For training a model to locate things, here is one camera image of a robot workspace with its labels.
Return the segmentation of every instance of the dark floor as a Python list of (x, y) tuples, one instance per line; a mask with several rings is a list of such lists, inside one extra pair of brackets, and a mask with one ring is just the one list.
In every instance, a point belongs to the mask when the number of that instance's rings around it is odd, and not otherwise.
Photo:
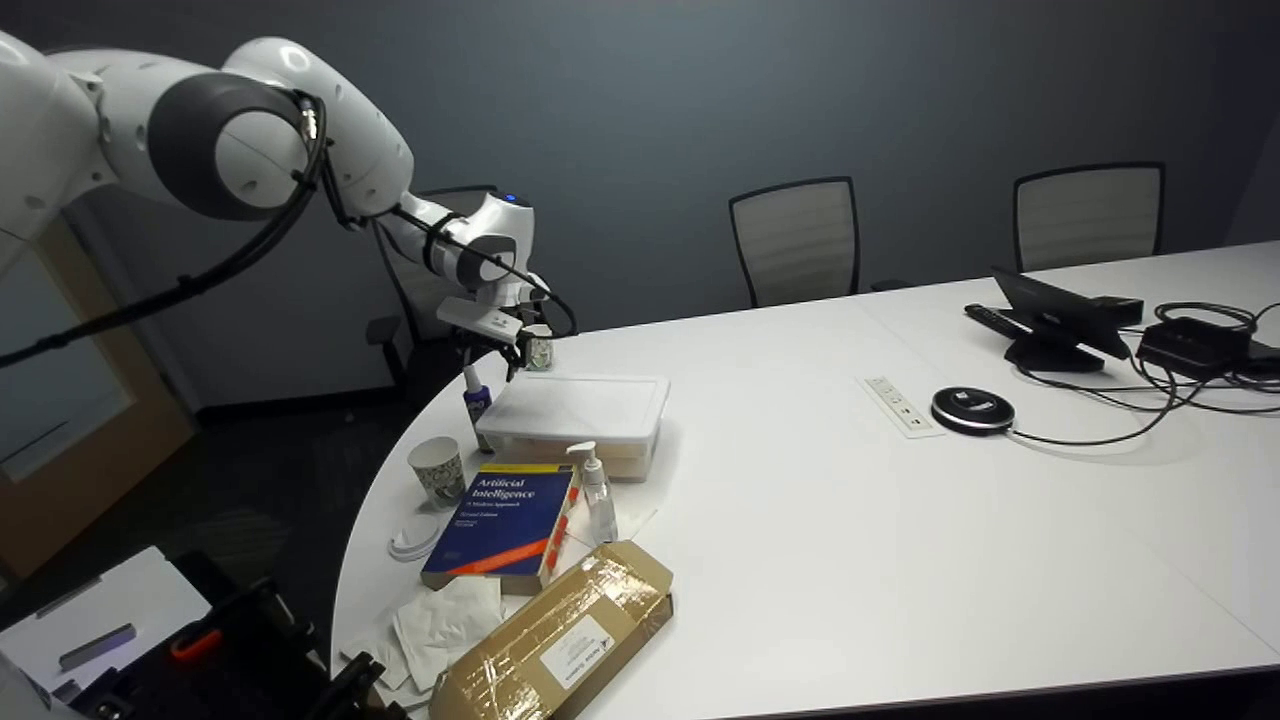
[(371, 399), (202, 418), (185, 452), (4, 598), (0, 626), (161, 542), (202, 549), (239, 585), (272, 576), (328, 640), (343, 541), (397, 433), (397, 405)]

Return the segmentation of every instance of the office chair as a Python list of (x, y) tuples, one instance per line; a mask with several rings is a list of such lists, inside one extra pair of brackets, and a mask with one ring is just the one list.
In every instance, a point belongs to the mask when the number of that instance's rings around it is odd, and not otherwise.
[(1160, 246), (1165, 162), (1087, 162), (1011, 187), (1018, 264), (1061, 268)]
[(857, 292), (857, 199), (849, 175), (756, 187), (727, 199), (752, 305)]
[[(498, 187), (459, 184), (459, 187), (426, 191), (426, 199), (467, 214), (483, 202), (483, 191), (498, 191)], [(369, 318), (366, 341), (381, 349), (393, 372), (393, 383), (403, 390), (409, 411), (415, 411), (438, 389), (443, 389), (459, 372), (466, 353), (482, 353), (483, 345), (438, 318), (438, 309), (443, 305), (449, 285), (427, 268), (419, 268), (419, 257), (397, 251), (393, 238), (386, 236), (381, 236), (381, 257), (397, 285), (401, 314)]]

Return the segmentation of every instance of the label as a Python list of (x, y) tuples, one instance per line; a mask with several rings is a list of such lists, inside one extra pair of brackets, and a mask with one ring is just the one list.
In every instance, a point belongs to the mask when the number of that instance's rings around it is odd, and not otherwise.
[(583, 678), (610, 652), (613, 636), (598, 622), (598, 615), (583, 615), (539, 659), (557, 682), (573, 691), (577, 678)]

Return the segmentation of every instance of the book cover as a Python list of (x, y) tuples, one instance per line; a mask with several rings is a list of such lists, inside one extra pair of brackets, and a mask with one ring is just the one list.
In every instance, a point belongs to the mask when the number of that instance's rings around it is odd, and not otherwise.
[(537, 592), (557, 570), (573, 498), (577, 483), (561, 462), (483, 462), (439, 531), (426, 581), (502, 576), (505, 592)]

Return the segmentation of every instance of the gray wall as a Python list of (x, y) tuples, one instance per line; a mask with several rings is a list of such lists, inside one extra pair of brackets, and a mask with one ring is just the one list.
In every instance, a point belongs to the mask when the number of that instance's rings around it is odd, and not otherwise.
[[(795, 175), (857, 179), (864, 287), (1011, 260), (1011, 179), (1056, 162), (1165, 161), (1165, 243), (1218, 243), (1280, 162), (1262, 157), (1275, 14), (1275, 0), (8, 0), (0, 27), (207, 64), (295, 37), (403, 126), (415, 187), (537, 199), (537, 268), (610, 328), (744, 309), (724, 199)], [(121, 191), (79, 229), (126, 292), (248, 232)], [(152, 341), (192, 405), (340, 390), (386, 383), (359, 328), (393, 309), (371, 243), (311, 211)]]

